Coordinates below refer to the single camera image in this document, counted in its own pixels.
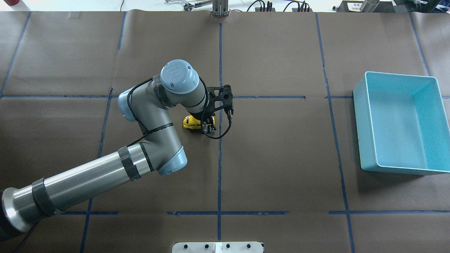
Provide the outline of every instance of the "light blue container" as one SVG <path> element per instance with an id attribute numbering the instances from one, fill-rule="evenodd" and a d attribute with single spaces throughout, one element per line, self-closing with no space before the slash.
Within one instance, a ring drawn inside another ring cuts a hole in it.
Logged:
<path id="1" fill-rule="evenodd" d="M 450 130 L 436 78 L 366 72 L 353 97 L 363 170 L 450 172 Z"/>

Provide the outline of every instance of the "red cup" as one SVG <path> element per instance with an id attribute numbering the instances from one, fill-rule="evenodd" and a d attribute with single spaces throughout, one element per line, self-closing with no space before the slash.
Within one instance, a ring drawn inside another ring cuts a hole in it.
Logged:
<path id="1" fill-rule="evenodd" d="M 20 2 L 20 0 L 3 0 L 7 5 L 13 6 Z"/>

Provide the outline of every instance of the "light blue cap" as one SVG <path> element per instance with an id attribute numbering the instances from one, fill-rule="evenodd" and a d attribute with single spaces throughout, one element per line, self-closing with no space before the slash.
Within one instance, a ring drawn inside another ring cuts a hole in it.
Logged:
<path id="1" fill-rule="evenodd" d="M 181 149 L 166 164 L 159 168 L 158 172 L 161 176 L 169 175 L 184 168 L 187 163 L 188 159 L 186 158 L 185 149 L 181 146 Z"/>
<path id="2" fill-rule="evenodd" d="M 185 60 L 172 60 L 161 70 L 162 85 L 174 94 L 181 95 L 195 90 L 199 81 L 197 72 Z"/>
<path id="3" fill-rule="evenodd" d="M 128 93 L 130 92 L 132 88 L 127 89 L 126 91 L 122 92 L 119 95 L 119 98 L 117 99 L 117 103 L 119 104 L 119 109 L 120 111 L 123 113 L 123 116 L 128 120 L 128 121 L 136 121 L 135 117 L 133 117 L 133 114 L 130 111 L 130 108 L 128 107 L 128 104 L 126 102 L 126 96 L 128 95 Z"/>

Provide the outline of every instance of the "white label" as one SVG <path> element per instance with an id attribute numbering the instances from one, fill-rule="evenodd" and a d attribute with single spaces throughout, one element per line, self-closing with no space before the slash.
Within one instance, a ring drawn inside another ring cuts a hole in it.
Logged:
<path id="1" fill-rule="evenodd" d="M 349 11 L 357 11 L 361 12 L 361 4 L 360 3 L 347 3 Z"/>

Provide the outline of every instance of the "white mounting plate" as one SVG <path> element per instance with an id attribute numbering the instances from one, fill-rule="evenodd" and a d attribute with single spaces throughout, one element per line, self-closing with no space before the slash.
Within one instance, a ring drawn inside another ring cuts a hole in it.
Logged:
<path id="1" fill-rule="evenodd" d="M 263 245 L 259 242 L 186 242 L 176 243 L 172 253 L 264 253 Z"/>

